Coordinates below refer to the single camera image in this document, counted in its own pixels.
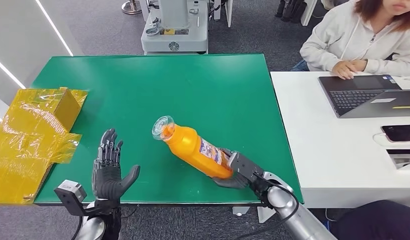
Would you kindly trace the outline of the person's left hand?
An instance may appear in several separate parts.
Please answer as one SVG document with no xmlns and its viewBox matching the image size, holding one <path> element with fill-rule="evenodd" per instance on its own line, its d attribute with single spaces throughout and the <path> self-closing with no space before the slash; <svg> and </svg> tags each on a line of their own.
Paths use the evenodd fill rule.
<svg viewBox="0 0 410 240">
<path fill-rule="evenodd" d="M 355 72 L 364 72 L 368 64 L 368 60 L 367 59 L 357 59 L 357 60 L 351 61 L 351 63 L 355 68 L 354 70 Z"/>
</svg>

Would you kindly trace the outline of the person's right hand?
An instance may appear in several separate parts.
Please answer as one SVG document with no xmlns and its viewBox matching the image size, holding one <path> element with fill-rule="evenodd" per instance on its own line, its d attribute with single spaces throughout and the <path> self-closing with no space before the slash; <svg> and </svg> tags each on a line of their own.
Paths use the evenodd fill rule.
<svg viewBox="0 0 410 240">
<path fill-rule="evenodd" d="M 350 61 L 340 61 L 332 69 L 332 73 L 343 80 L 351 80 L 356 72 L 355 66 Z"/>
</svg>

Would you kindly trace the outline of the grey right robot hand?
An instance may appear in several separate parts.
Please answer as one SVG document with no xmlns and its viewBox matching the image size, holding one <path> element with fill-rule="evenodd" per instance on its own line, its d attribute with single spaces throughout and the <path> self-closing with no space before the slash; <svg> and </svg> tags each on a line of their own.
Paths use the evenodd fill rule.
<svg viewBox="0 0 410 240">
<path fill-rule="evenodd" d="M 256 181 L 256 164 L 238 151 L 219 148 L 228 157 L 228 166 L 233 171 L 228 178 L 212 177 L 213 182 L 223 188 L 243 189 Z"/>
</svg>

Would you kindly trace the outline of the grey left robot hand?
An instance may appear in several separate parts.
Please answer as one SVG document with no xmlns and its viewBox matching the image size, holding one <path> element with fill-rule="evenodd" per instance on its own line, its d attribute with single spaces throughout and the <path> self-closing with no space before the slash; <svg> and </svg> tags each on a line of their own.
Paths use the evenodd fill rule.
<svg viewBox="0 0 410 240">
<path fill-rule="evenodd" d="M 140 174 L 140 166 L 134 165 L 129 173 L 121 175 L 121 148 L 123 141 L 116 142 L 117 132 L 114 128 L 106 130 L 93 161 L 92 190 L 97 200 L 119 202 L 121 197 L 134 184 Z"/>
</svg>

